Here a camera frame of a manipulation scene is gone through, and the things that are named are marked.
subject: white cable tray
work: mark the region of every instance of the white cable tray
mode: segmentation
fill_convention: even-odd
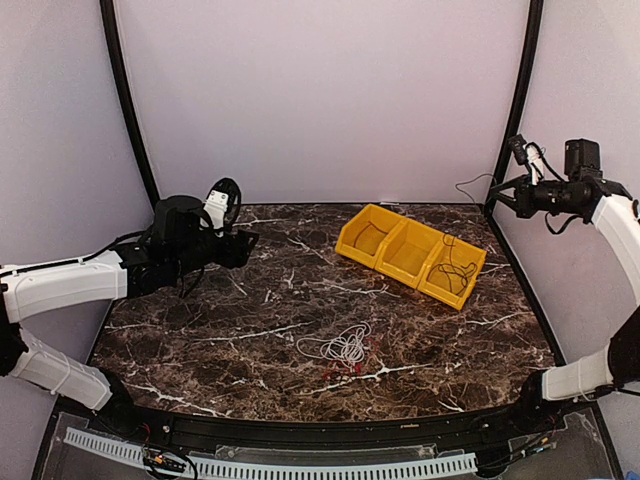
[[[144,468],[142,446],[106,438],[95,433],[67,428],[64,443],[109,460]],[[414,462],[358,465],[345,467],[260,465],[221,461],[189,456],[198,470],[199,479],[229,480],[423,480],[474,473],[475,453]],[[183,477],[191,478],[191,467]]]

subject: black cable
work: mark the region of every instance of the black cable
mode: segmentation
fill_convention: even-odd
[[[153,233],[153,224],[151,224],[149,226],[149,228],[147,228],[144,233],[142,235],[140,235],[140,238],[138,239],[138,241],[136,242],[138,245],[144,245],[145,243],[147,243],[147,240],[149,240],[151,238],[151,234]]]
[[[228,216],[229,218],[225,221],[225,227],[227,230],[230,230],[231,227],[233,227],[233,224],[236,223],[238,215],[240,215],[242,192],[235,180],[231,178],[222,178],[218,180],[211,188],[209,195],[211,195],[211,192],[214,190],[226,193],[229,197],[227,201],[227,213],[225,214],[225,216]]]
[[[97,256],[103,254],[104,252],[106,252],[110,248],[115,247],[116,245],[124,242],[125,240],[129,240],[130,238],[139,237],[139,236],[143,235],[144,233],[145,233],[145,231],[141,230],[139,232],[131,232],[131,233],[127,233],[126,235],[122,235],[121,237],[116,238],[113,242],[111,242],[106,247],[101,248],[97,252],[92,253],[91,255],[89,255],[88,257],[71,258],[69,260],[61,260],[59,262],[51,262],[51,263],[39,263],[37,265],[29,265],[28,267],[18,268],[17,270],[7,270],[6,272],[0,273],[0,278],[4,278],[4,277],[8,277],[9,275],[13,275],[13,272],[16,272],[16,273],[27,273],[27,272],[33,272],[34,270],[42,270],[44,268],[62,267],[64,265],[74,265],[76,263],[88,262],[89,260],[93,260]]]
[[[182,460],[184,463],[189,464],[189,466],[191,467],[191,469],[193,470],[193,476],[191,477],[192,480],[198,480],[198,469],[196,467],[196,464],[194,463],[193,460],[191,460],[191,458],[189,458],[189,456],[184,455],[176,450],[167,448],[167,447],[154,447],[153,445],[149,444],[149,443],[145,443],[145,445],[143,446],[143,449],[149,450],[149,448],[155,448],[156,450],[158,450],[158,453],[155,454],[156,456],[160,456],[160,455],[165,455],[166,453],[170,453],[171,455],[174,455],[176,457],[178,457],[180,460]],[[156,465],[152,462],[152,461],[145,461],[143,459],[143,465],[145,467],[148,467],[151,471],[149,472],[149,470],[146,470],[146,472],[151,475],[153,478],[156,478],[158,480],[174,480],[176,478],[182,478],[182,474],[183,472],[174,472],[174,474],[170,474],[170,473],[165,473],[165,472],[160,472],[158,471],[158,467],[156,467]]]
[[[638,220],[638,223],[640,223],[640,212],[638,211],[638,205],[640,204],[640,202],[638,202],[638,199],[634,199],[633,203],[631,204],[631,210],[633,210],[633,216],[636,217],[636,220]]]
[[[533,163],[531,164],[531,166],[536,170],[536,172],[538,172],[538,175],[540,176],[540,179],[543,179],[543,178],[544,178],[544,173],[542,173],[542,172],[540,171],[540,169],[538,168],[538,166],[537,166],[536,164],[533,164]]]
[[[360,240],[360,235],[362,235],[364,232],[367,231],[367,228],[369,227],[373,227],[376,230],[378,230],[380,233],[384,233],[385,235],[388,234],[389,232],[385,232],[384,230],[379,229],[378,227],[376,227],[373,223],[369,223],[369,225],[367,225],[365,228],[363,228],[360,233],[358,235],[356,235],[355,240],[353,241],[353,248],[358,248],[358,240]]]
[[[542,151],[542,148],[540,148],[540,146],[536,142],[527,143],[527,146],[525,147],[525,150],[528,147],[533,147],[536,150],[538,150],[538,154],[540,155],[540,160],[542,160],[542,163],[544,163],[544,166],[547,167],[547,169],[553,174],[554,177],[556,177],[562,183],[566,183],[566,180],[564,178],[562,178],[560,175],[558,175],[558,172],[556,172],[553,169],[553,167],[551,165],[549,165],[549,162],[547,162],[547,159],[544,157],[544,152]]]
[[[123,434],[122,432],[118,432],[117,430],[115,430],[114,428],[112,428],[108,423],[104,422],[102,420],[102,418],[100,418],[100,415],[97,412],[93,412],[93,418],[100,424],[100,426],[102,426],[105,430],[107,430],[109,433],[111,433],[112,435],[115,435],[116,437],[120,437],[120,438],[124,438],[124,439],[132,439],[133,436],[138,433],[138,429],[142,429],[145,430],[144,427],[142,425],[138,425],[136,427],[136,430],[133,431],[133,433],[127,435],[127,434]]]
[[[197,278],[193,281],[191,285],[189,285],[189,288],[187,288],[186,291],[184,289],[184,277],[180,277],[180,280],[182,280],[182,288],[180,289],[179,297],[187,298],[189,294],[193,292],[193,290],[200,284],[200,282],[202,281],[202,277],[204,277],[204,267],[200,268]]]
[[[504,414],[510,408],[511,408],[511,405],[507,405],[505,407],[502,407],[502,408],[496,410],[495,412],[490,412],[490,413],[485,413],[485,414],[482,414],[482,415],[478,415],[473,420],[471,420],[471,422],[469,422],[469,426],[475,425],[480,420],[486,420],[487,418],[498,417],[498,416]]]
[[[616,391],[620,393],[626,393],[627,395],[633,395],[634,397],[640,397],[640,392],[635,392],[633,390],[627,390],[626,388],[616,388]]]
[[[545,438],[546,436],[548,436],[550,434],[550,432],[544,432],[541,433],[540,435],[538,435],[537,437],[534,437],[532,440],[525,442],[524,445],[517,447],[515,450],[512,450],[509,452],[509,454],[498,458],[497,460],[494,460],[492,462],[486,463],[484,465],[478,465],[478,468],[489,468],[489,469],[498,469],[498,468],[503,468],[509,465],[512,465],[513,463],[515,463],[518,460],[522,460],[525,457],[516,457],[515,459],[512,459],[511,457],[513,456],[514,453],[519,453],[522,450],[526,450],[530,447],[533,447],[534,445],[536,445],[538,442],[540,442],[543,438]]]
[[[454,188],[456,190],[458,190],[460,193],[464,193],[471,200],[471,203],[473,203],[474,205],[479,205],[479,203],[476,202],[476,199],[473,198],[469,192],[467,192],[466,190],[463,190],[462,188],[460,188],[460,185],[469,185],[470,183],[476,182],[476,181],[480,180],[483,177],[491,177],[492,178],[492,182],[491,182],[492,185],[497,185],[498,184],[498,181],[496,180],[496,177],[494,177],[492,173],[483,173],[481,175],[478,175],[473,180],[468,180],[466,182],[458,182],[458,183],[456,183],[454,185]]]
[[[560,235],[561,233],[564,233],[564,231],[567,229],[567,227],[571,222],[573,222],[574,220],[577,220],[578,218],[582,218],[580,215],[571,215],[558,230],[554,230],[551,224],[549,223],[550,214],[551,212],[546,213],[546,215],[544,216],[544,223],[547,226],[547,230],[549,230],[553,235]]]
[[[445,241],[445,238],[447,236],[452,238],[451,243],[447,243]],[[449,247],[449,263],[441,262],[436,266],[434,266],[429,272],[429,275],[427,275],[427,282],[431,280],[431,276],[435,272],[444,273],[449,282],[449,292],[453,293],[455,296],[460,296],[460,294],[462,294],[462,292],[464,292],[467,286],[469,285],[469,279],[473,277],[473,275],[478,270],[478,264],[475,262],[469,262],[465,266],[454,265],[453,264],[453,247],[455,246],[455,241],[456,241],[456,237],[454,237],[453,235],[444,234],[442,236],[442,243],[444,243],[445,247]],[[462,288],[455,293],[453,291],[453,282],[451,280],[452,276],[458,277],[460,279],[460,285],[462,286]]]

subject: white backdrop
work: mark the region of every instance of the white backdrop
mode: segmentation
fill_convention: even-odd
[[[528,1],[117,7],[162,195],[232,176],[248,202],[467,202],[453,184],[493,171]]]

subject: bin compartment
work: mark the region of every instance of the bin compartment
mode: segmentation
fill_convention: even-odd
[[[342,228],[336,252],[374,268],[383,243],[403,221],[402,215],[377,205],[367,205]]]
[[[396,229],[382,247],[375,269],[417,288],[442,248],[442,233],[413,220]]]
[[[420,280],[418,290],[457,310],[462,309],[484,266],[487,252],[451,235],[442,236],[442,248]]]

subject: black camera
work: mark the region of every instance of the black camera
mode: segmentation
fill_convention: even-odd
[[[587,177],[602,178],[600,145],[591,140],[567,140],[564,144],[564,174],[570,182]]]
[[[216,191],[228,189],[223,179]],[[127,297],[147,295],[165,286],[176,286],[185,275],[210,263],[225,268],[247,264],[258,234],[238,230],[232,233],[240,208],[240,192],[230,190],[231,219],[215,229],[201,200],[176,195],[160,200],[155,207],[153,224],[137,242],[115,247],[127,268]]]

